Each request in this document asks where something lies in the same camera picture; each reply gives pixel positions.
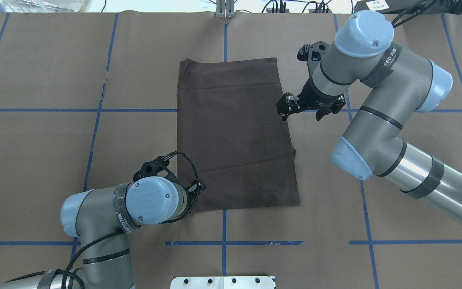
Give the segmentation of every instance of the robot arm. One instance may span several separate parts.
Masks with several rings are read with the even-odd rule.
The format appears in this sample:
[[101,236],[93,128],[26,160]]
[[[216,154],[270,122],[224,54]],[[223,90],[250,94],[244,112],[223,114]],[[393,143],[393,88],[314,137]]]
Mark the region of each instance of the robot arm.
[[[86,289],[134,289],[127,234],[141,225],[181,220],[194,207],[200,191],[206,188],[191,161],[196,180],[188,187],[180,184],[167,168],[169,159],[176,154],[190,161],[182,152],[159,156],[143,164],[134,174],[134,183],[89,190],[66,199],[61,222],[66,234],[81,238],[79,253],[82,253],[83,267],[75,269],[73,274],[82,282],[51,270],[4,283],[0,289],[80,289],[80,283]],[[163,170],[167,176],[159,177],[158,173]],[[71,270],[73,263],[71,261],[66,271]]]
[[372,174],[423,199],[462,223],[462,174],[406,143],[400,131],[413,112],[438,106],[452,87],[449,73],[393,41],[394,31],[374,11],[353,14],[333,44],[316,42],[299,51],[310,78],[297,97],[277,103],[283,119],[318,109],[317,120],[337,113],[343,93],[357,79],[373,88],[332,152],[332,161],[364,181]]

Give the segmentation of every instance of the printed label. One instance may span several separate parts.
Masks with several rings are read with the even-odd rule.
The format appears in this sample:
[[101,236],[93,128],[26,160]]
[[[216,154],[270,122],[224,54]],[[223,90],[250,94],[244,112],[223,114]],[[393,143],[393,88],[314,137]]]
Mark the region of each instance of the printed label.
[[366,4],[368,6],[368,9],[370,9],[371,11],[379,11],[390,8],[385,0],[369,1],[366,2]]

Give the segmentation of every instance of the cable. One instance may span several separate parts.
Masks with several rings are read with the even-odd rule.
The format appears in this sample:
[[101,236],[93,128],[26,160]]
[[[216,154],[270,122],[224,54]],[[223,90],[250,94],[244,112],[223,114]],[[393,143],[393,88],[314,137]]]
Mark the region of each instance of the cable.
[[[27,279],[27,278],[31,278],[31,277],[35,277],[35,276],[39,276],[39,275],[44,275],[44,273],[46,273],[46,271],[40,271],[40,272],[31,273],[31,274],[24,275],[24,276],[21,276],[21,277],[13,278],[12,280],[8,280],[5,283],[12,282],[12,281],[18,281],[18,280],[23,280],[23,279]],[[64,271],[64,270],[60,270],[60,269],[57,269],[55,271],[55,275],[56,274],[63,274],[64,276],[71,276],[71,278],[74,278],[74,280],[77,281],[77,283],[79,284],[79,287],[81,289],[85,289],[85,284],[83,283],[83,280],[81,280],[81,278],[78,275],[76,275],[76,274],[74,274],[74,273],[72,273],[70,271]]]
[[306,7],[308,5],[310,5],[310,3],[315,3],[315,10],[317,10],[318,8],[318,3],[316,1],[309,1],[309,2],[306,2],[306,5],[304,6],[304,8],[302,9],[302,12],[301,13],[304,13],[304,11],[306,10]]
[[174,223],[176,221],[179,221],[181,220],[182,218],[185,218],[191,211],[192,209],[194,208],[194,206],[196,205],[197,203],[197,199],[201,193],[201,186],[200,186],[200,179],[199,179],[199,175],[197,173],[197,169],[196,169],[196,165],[194,164],[194,162],[182,151],[175,151],[175,152],[172,152],[172,153],[169,153],[167,154],[166,156],[164,156],[163,159],[167,160],[167,159],[172,159],[175,155],[182,155],[185,157],[185,159],[187,159],[187,161],[190,163],[190,165],[192,166],[192,169],[194,170],[194,175],[196,177],[196,190],[195,190],[195,196],[194,196],[194,200],[192,201],[190,207],[188,210],[185,210],[185,212],[179,216],[178,218],[175,218],[173,220],[167,220],[167,221],[164,221],[163,224],[169,224],[169,223]]
[[407,21],[409,21],[409,20],[415,18],[416,16],[422,14],[424,11],[426,11],[426,10],[429,9],[431,6],[433,6],[434,4],[436,4],[437,1],[438,1],[438,0],[433,0],[433,2],[431,2],[431,4],[429,4],[428,6],[425,6],[424,8],[422,8],[422,9],[419,10],[419,11],[416,11],[416,13],[414,13],[413,15],[409,16],[408,18],[402,20],[402,21],[399,22],[399,23],[394,24],[394,23],[395,23],[395,20],[393,20],[393,22],[392,22],[393,28],[397,28],[398,26],[400,26],[400,25],[406,23]]
[[265,11],[266,7],[268,6],[268,4],[270,4],[272,2],[272,13],[274,12],[274,4],[273,2],[275,2],[277,4],[277,0],[270,0],[268,1],[266,4],[265,4],[265,7],[263,8],[263,10],[261,11],[262,13]]
[[[117,232],[113,232],[111,234],[108,234],[106,236],[102,236],[100,238],[97,238],[95,239],[94,241],[88,243],[87,245],[84,245],[81,249],[79,249],[79,251],[76,253],[76,255],[74,255],[74,257],[72,258],[72,260],[69,262],[69,265],[67,265],[67,267],[65,268],[65,271],[68,272],[70,271],[70,269],[72,269],[72,266],[74,265],[74,263],[76,262],[77,258],[79,258],[79,256],[81,256],[81,254],[88,248],[92,247],[93,245],[96,245],[97,243],[101,242],[101,241],[104,241],[106,240],[107,238],[111,238],[113,236],[116,236],[116,235],[119,235],[119,234],[122,234],[123,231],[117,231]],[[67,275],[68,274],[64,274],[63,278],[62,278],[62,287],[61,289],[67,289],[67,286],[66,286],[66,283],[67,283]]]

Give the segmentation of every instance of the white metal plate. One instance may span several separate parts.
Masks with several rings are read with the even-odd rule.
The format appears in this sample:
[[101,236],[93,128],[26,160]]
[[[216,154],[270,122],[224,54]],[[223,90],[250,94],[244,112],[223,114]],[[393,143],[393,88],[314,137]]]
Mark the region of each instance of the white metal plate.
[[275,287],[274,276],[176,277],[170,283],[170,289],[275,289]]

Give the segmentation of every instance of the metal bracket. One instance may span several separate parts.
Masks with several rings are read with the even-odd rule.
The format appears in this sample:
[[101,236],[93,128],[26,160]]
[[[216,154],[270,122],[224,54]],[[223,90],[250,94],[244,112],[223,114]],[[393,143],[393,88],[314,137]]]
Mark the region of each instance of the metal bracket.
[[274,276],[176,277],[170,289],[275,289]]
[[235,1],[234,0],[216,0],[217,18],[235,18]]

